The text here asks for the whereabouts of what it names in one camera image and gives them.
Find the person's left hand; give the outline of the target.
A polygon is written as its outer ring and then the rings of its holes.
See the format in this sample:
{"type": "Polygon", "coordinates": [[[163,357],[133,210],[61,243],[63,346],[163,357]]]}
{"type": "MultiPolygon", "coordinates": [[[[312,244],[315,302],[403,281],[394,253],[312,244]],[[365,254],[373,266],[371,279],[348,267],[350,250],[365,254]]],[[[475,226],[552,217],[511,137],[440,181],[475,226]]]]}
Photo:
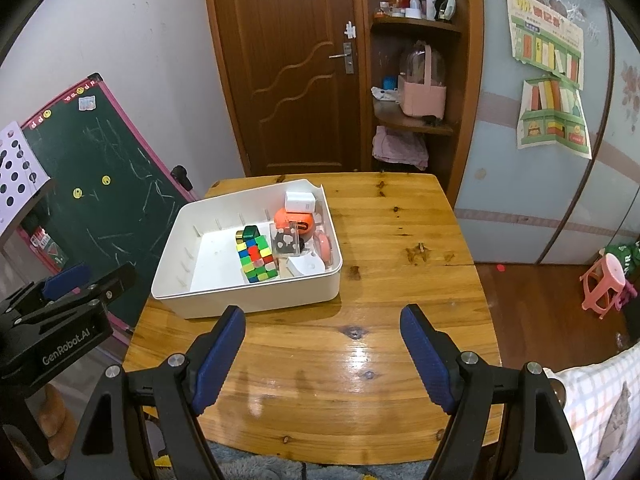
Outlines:
{"type": "Polygon", "coordinates": [[[47,438],[51,455],[56,460],[66,460],[76,436],[76,420],[55,386],[47,384],[43,391],[44,401],[38,411],[38,425],[47,438]]]}

